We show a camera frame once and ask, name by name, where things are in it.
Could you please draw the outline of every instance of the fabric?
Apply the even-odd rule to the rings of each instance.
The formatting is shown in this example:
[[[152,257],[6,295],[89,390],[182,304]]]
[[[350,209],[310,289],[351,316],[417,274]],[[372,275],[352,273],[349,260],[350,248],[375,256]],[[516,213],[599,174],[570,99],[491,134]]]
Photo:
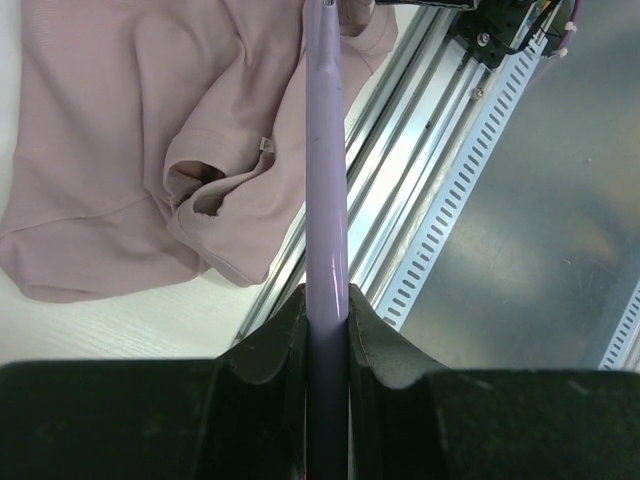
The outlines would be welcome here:
[[[392,7],[345,1],[348,107],[397,27]],[[26,296],[104,298],[210,266],[241,286],[266,278],[304,199],[303,10],[303,0],[22,1],[0,265]]]

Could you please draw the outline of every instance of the sleeve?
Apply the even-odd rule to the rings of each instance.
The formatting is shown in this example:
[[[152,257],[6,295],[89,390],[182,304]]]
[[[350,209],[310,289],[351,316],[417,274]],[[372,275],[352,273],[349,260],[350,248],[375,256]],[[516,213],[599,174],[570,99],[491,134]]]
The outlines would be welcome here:
[[[369,23],[357,36],[343,35],[342,67],[347,109],[391,52],[396,36],[393,7],[375,7]],[[303,45],[302,56],[288,78],[272,123],[274,153],[259,153],[252,170],[245,173],[219,164],[221,168],[227,168],[225,178],[197,188],[180,204],[169,222],[169,230],[176,238],[196,250],[207,263],[237,285],[249,286],[267,278],[270,264],[304,202],[305,92]],[[238,131],[240,127],[248,133],[237,133],[232,126],[226,133],[239,135],[233,138],[240,141],[240,145],[246,140],[254,145],[259,142],[260,132],[252,133],[254,131],[246,125],[238,125]],[[242,139],[240,135],[247,135],[247,138]],[[246,157],[241,156],[250,155],[248,145],[245,151],[238,145],[227,147],[236,152],[237,162],[246,162]],[[207,159],[211,152],[203,137],[202,143],[192,144],[187,156],[176,155],[174,149],[170,155],[173,163],[169,165],[175,165],[176,158]]]

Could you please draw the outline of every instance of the bolt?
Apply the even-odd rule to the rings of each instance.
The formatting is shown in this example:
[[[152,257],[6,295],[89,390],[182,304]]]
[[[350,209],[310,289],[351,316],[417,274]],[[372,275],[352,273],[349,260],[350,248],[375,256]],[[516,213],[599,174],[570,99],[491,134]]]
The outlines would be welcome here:
[[[484,89],[481,87],[474,88],[473,92],[471,92],[471,100],[474,102],[480,100],[482,97],[484,97]]]
[[[478,45],[480,45],[481,47],[486,47],[487,45],[489,45],[489,40],[491,40],[491,35],[489,35],[487,32],[478,34]]]

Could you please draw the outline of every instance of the purple rod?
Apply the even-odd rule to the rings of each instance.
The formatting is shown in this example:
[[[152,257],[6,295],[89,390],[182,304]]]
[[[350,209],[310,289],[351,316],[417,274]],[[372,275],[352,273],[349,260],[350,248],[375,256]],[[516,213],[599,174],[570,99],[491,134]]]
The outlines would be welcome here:
[[[336,0],[309,0],[307,29],[307,469],[348,475],[347,176]]]

